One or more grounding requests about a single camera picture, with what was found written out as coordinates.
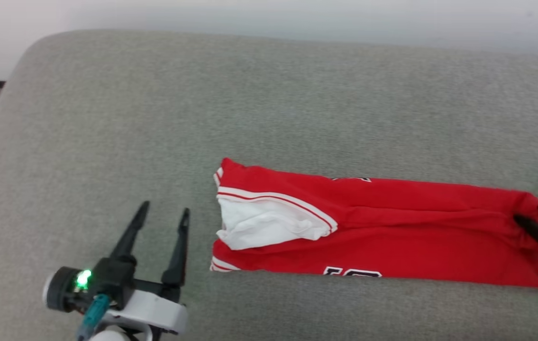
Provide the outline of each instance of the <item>couch cushion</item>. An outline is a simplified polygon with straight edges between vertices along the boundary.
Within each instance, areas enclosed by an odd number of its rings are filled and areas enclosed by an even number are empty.
[[[184,340],[538,339],[538,289],[210,272],[223,157],[538,196],[538,56],[167,32],[29,48],[0,97],[0,340],[71,340],[59,266],[108,255],[145,199],[137,277],[191,208]]]

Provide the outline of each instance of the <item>jersey number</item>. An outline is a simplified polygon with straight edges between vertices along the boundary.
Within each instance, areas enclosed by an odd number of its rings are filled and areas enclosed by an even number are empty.
[[[323,270],[324,275],[341,275],[341,276],[367,276],[367,277],[382,277],[382,274],[378,271],[368,271],[360,269],[349,269],[343,274],[343,268],[336,268],[334,266],[326,266]]]

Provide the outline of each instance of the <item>red and white trim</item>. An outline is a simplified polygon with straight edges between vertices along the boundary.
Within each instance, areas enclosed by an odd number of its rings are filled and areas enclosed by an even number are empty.
[[[303,209],[308,213],[313,214],[321,221],[326,223],[329,226],[329,233],[333,233],[338,229],[338,224],[331,216],[321,211],[317,207],[314,207],[310,203],[303,201],[301,199],[289,196],[283,193],[277,192],[249,192],[248,190],[243,190],[239,188],[229,188],[224,186],[219,186],[219,192],[216,195],[217,198],[225,199],[239,199],[244,201],[257,201],[257,200],[266,200],[272,199],[284,203],[295,209]]]
[[[212,176],[212,177],[214,177],[214,182],[216,183],[216,187],[220,187],[220,179],[222,179],[224,173],[225,173],[225,171],[221,167]]]
[[[212,264],[210,265],[210,271],[231,272],[233,270],[241,270],[241,269],[237,268],[235,265],[227,263],[226,261],[222,261],[220,259],[217,259],[216,257],[212,257]]]

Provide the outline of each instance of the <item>folded jersey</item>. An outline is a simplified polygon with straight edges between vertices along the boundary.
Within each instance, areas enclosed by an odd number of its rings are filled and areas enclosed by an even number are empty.
[[[530,193],[464,184],[341,178],[245,167],[214,180],[223,229],[211,270],[410,277],[538,287]]]

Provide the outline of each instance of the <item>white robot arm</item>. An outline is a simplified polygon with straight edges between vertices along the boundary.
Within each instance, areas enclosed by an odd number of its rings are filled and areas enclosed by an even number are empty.
[[[77,341],[159,341],[161,334],[184,333],[187,311],[179,304],[184,285],[189,210],[178,226],[178,240],[170,264],[160,283],[134,278],[137,261],[132,255],[136,235],[145,223],[149,201],[145,201],[109,257],[93,269],[60,268],[44,288],[47,308],[84,315]],[[121,332],[108,330],[120,327]]]

